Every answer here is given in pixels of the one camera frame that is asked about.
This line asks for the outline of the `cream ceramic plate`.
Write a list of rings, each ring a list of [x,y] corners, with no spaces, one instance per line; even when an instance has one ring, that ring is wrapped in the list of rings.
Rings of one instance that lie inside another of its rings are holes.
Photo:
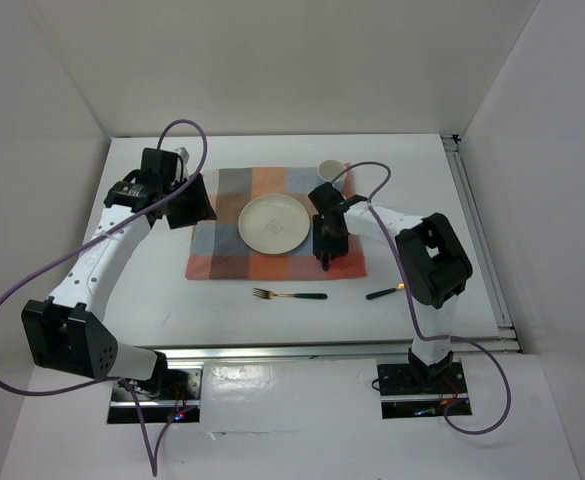
[[[310,216],[301,202],[283,194],[251,200],[239,214],[238,232],[251,249],[282,255],[299,247],[310,233]]]

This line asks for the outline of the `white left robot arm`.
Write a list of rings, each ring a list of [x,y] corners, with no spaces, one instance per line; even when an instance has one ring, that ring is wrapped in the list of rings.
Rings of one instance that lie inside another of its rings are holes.
[[[148,399],[168,390],[174,376],[165,355],[118,341],[104,316],[125,266],[157,221],[178,229],[215,219],[203,179],[188,173],[188,160],[185,148],[146,148],[140,167],[109,189],[93,246],[45,300],[30,300],[22,310],[37,366],[94,380],[124,378]]]

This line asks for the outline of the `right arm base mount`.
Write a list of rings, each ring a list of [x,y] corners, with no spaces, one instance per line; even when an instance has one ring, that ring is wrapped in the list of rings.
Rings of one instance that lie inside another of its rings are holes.
[[[458,361],[437,379],[420,384],[407,363],[379,364],[371,388],[379,393],[383,419],[469,416],[472,407],[462,364]]]

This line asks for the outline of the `gold knife dark handle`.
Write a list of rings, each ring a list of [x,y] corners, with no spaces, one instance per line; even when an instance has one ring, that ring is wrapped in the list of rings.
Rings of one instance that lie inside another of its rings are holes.
[[[387,289],[378,290],[378,291],[374,291],[374,292],[368,293],[365,296],[365,298],[368,301],[375,300],[375,299],[378,299],[378,298],[381,298],[381,297],[390,295],[392,293],[402,291],[404,288],[405,288],[404,284],[403,283],[399,283],[398,285],[396,285],[396,286],[394,286],[392,288],[387,288]]]

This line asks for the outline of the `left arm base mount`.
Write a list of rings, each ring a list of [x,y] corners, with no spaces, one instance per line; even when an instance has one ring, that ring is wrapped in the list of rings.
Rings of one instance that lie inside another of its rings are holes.
[[[171,420],[175,424],[198,423],[200,421],[200,399],[202,392],[203,365],[185,363],[171,366],[179,371],[175,380],[161,393],[147,394],[135,382],[130,382],[135,390],[146,423],[165,424]],[[106,422],[109,425],[138,425],[138,415],[133,396],[120,384],[112,387]]]

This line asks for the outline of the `checkered orange blue cloth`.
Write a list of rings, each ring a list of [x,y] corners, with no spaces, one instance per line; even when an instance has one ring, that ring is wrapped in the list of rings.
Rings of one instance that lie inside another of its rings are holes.
[[[308,194],[329,178],[322,167],[252,167],[203,175],[212,221],[193,229],[188,280],[323,281],[367,275],[361,242],[323,270],[313,254]]]

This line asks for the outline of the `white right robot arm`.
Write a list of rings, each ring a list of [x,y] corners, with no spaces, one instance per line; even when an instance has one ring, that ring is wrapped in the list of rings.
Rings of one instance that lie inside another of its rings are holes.
[[[453,360],[451,326],[458,297],[473,267],[448,218],[403,214],[354,195],[345,198],[326,182],[309,193],[313,254],[327,271],[349,253],[349,237],[389,246],[404,283],[415,338],[408,351],[408,379],[420,392],[432,391]]]

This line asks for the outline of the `blue mug white inside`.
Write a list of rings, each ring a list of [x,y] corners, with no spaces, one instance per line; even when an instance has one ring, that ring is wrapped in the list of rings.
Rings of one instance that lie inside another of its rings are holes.
[[[346,166],[337,160],[325,160],[320,163],[317,173],[322,183],[329,182],[339,192],[344,191],[346,175],[343,171]]]

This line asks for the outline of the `gold fork dark handle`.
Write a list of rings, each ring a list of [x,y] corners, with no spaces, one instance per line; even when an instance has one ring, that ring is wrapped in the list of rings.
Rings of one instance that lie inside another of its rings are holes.
[[[253,288],[252,295],[259,299],[272,300],[275,298],[294,298],[304,300],[327,300],[325,293],[275,293],[271,290]]]

